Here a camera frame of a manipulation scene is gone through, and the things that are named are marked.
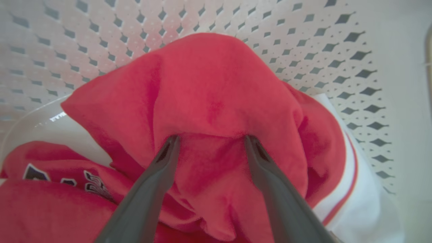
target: clothing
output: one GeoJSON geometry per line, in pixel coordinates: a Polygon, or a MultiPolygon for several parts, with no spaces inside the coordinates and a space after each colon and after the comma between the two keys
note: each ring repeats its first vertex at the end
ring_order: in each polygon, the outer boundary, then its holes
{"type": "Polygon", "coordinates": [[[17,147],[1,173],[8,180],[0,186],[0,214],[10,220],[0,221],[0,237],[8,242],[92,242],[173,134],[181,148],[158,243],[273,241],[264,199],[251,181],[246,134],[260,139],[325,224],[355,188],[354,146],[332,114],[278,80],[233,37],[177,40],[80,87],[62,108],[114,169],[64,145],[17,147]]]}

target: red cloth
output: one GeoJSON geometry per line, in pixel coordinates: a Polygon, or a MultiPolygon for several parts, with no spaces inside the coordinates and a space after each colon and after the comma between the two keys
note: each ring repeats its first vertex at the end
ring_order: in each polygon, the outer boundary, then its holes
{"type": "Polygon", "coordinates": [[[91,242],[172,134],[181,136],[181,149],[158,243],[273,241],[264,199],[251,181],[246,134],[260,139],[312,207],[336,187],[344,169],[344,141],[333,116],[225,35],[177,40],[97,77],[62,107],[106,150],[116,170],[62,145],[16,148],[2,172],[10,179],[0,187],[0,215],[10,218],[0,220],[0,237],[8,242],[18,232],[23,241],[91,242]],[[12,180],[22,179],[29,163],[52,182],[12,180]],[[108,194],[98,192],[105,200],[85,192],[84,171],[103,182],[108,194]],[[62,178],[75,179],[76,188],[59,184],[62,178]]]}

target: perforated plastic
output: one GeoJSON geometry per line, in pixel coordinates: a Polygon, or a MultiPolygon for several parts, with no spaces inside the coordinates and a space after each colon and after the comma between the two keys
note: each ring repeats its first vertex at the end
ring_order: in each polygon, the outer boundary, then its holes
{"type": "Polygon", "coordinates": [[[326,93],[395,193],[374,53],[343,0],[2,0],[0,136],[29,111],[196,32],[235,36],[281,80],[326,93]]]}

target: red stripe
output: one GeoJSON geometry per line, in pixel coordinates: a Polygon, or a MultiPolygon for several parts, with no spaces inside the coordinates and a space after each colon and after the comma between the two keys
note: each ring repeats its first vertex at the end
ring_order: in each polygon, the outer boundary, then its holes
{"type": "Polygon", "coordinates": [[[349,140],[349,144],[351,145],[351,149],[353,150],[354,154],[354,177],[353,181],[351,182],[351,187],[349,188],[347,194],[334,206],[334,208],[330,211],[330,213],[327,215],[327,217],[323,221],[323,225],[327,225],[330,223],[330,221],[334,218],[334,216],[339,212],[339,210],[342,208],[342,206],[345,204],[345,202],[348,200],[348,198],[351,196],[351,194],[354,191],[354,187],[356,186],[357,182],[357,174],[358,174],[358,162],[357,162],[357,154],[356,150],[354,149],[353,143],[351,142],[351,139],[349,138],[348,134],[346,137],[349,140]]]}

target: white laundry basket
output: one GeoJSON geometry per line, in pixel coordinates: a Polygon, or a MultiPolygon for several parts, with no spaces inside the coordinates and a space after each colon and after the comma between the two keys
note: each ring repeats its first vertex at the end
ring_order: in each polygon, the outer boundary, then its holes
{"type": "Polygon", "coordinates": [[[397,201],[407,242],[429,242],[431,13],[430,0],[1,0],[0,157],[53,129],[78,139],[73,125],[39,124],[58,106],[29,112],[178,38],[224,33],[281,80],[327,94],[397,201]]]}

